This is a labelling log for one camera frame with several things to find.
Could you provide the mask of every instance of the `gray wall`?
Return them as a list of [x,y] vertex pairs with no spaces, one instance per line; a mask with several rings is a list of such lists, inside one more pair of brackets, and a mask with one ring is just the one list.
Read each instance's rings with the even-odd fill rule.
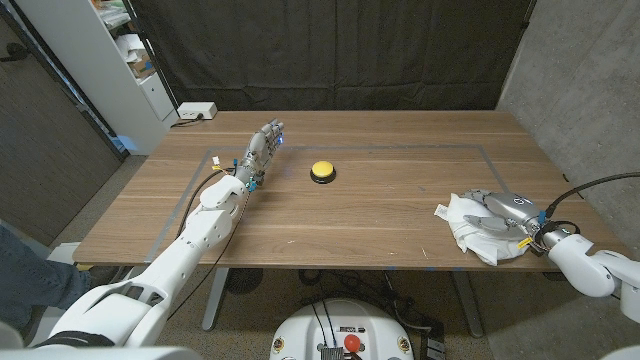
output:
[[[573,185],[640,171],[640,1],[539,0],[498,110]],[[639,259],[640,178],[583,195]]]

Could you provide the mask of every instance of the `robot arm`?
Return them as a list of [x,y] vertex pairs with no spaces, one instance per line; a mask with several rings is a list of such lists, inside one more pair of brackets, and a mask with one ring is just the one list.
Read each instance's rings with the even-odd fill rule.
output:
[[273,120],[254,134],[234,176],[202,192],[184,231],[142,274],[89,291],[65,312],[45,343],[68,343],[72,337],[87,341],[82,334],[93,334],[114,346],[152,345],[202,255],[232,235],[249,193],[262,182],[282,143],[283,128]]
[[621,286],[621,310],[630,319],[640,322],[640,263],[612,251],[587,252],[593,243],[580,234],[558,228],[543,219],[540,210],[527,198],[514,193],[492,193],[470,190],[465,197],[479,201],[495,217],[469,218],[476,226],[488,230],[518,227],[535,238],[534,249],[546,253],[581,293],[602,297]]

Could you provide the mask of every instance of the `wooden table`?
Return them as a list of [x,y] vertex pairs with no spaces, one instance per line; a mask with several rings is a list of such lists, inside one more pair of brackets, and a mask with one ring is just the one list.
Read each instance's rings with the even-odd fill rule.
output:
[[[175,237],[185,200],[212,171],[211,157],[231,166],[251,135],[276,117],[285,124],[284,144],[249,199],[219,262],[223,269],[556,271],[531,252],[485,265],[462,253],[448,224],[433,215],[450,193],[470,188],[508,188],[541,209],[571,188],[512,115],[491,111],[219,112],[213,121],[171,130],[74,259],[151,261]],[[309,170],[319,160],[334,164],[331,184],[311,181]],[[565,200],[554,218],[578,223],[596,249],[629,254],[578,196]],[[212,264],[223,246],[201,263]]]

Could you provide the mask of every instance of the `blue jeans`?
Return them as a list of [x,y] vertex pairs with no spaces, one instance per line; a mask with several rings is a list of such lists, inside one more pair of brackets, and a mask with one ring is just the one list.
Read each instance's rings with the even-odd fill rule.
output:
[[0,320],[21,330],[34,305],[68,309],[89,291],[87,271],[38,257],[0,225]]

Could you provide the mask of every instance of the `white power strip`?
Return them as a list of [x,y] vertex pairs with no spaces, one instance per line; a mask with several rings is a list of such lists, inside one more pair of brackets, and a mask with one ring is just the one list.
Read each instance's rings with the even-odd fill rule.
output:
[[182,120],[197,119],[199,114],[202,114],[201,119],[213,119],[218,112],[216,104],[213,102],[208,103],[192,103],[185,102],[178,108],[178,115]]

